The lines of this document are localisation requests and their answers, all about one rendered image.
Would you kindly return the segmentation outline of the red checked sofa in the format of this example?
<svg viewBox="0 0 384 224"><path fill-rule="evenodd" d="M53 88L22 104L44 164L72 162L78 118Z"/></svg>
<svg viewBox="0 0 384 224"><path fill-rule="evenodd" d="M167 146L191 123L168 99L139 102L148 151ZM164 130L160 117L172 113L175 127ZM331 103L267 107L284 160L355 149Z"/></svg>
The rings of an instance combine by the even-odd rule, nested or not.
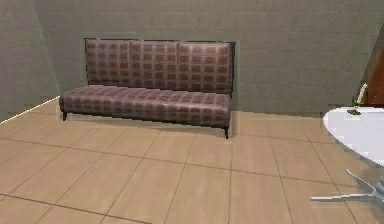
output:
<svg viewBox="0 0 384 224"><path fill-rule="evenodd" d="M229 132L233 42L87 38L85 56L87 84L60 96L63 114Z"/></svg>

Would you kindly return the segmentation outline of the white round table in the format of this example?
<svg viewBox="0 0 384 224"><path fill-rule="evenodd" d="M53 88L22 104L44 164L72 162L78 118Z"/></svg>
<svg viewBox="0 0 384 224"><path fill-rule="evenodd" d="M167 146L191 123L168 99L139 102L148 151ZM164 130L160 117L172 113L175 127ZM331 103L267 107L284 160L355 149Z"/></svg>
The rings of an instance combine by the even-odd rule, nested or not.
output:
<svg viewBox="0 0 384 224"><path fill-rule="evenodd" d="M363 162L378 169L378 183L372 185L349 169L345 172L364 190L364 193L339 196L312 196L311 201L369 201L384 210L384 108L340 107L325 113L322 122L327 132Z"/></svg>

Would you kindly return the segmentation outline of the brown wooden door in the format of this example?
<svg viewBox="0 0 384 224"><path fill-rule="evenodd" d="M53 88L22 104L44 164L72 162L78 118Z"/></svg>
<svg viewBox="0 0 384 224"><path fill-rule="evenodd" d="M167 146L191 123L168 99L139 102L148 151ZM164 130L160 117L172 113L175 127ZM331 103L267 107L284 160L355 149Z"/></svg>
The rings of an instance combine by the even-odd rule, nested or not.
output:
<svg viewBox="0 0 384 224"><path fill-rule="evenodd" d="M368 83L364 105L384 108L384 49Z"/></svg>

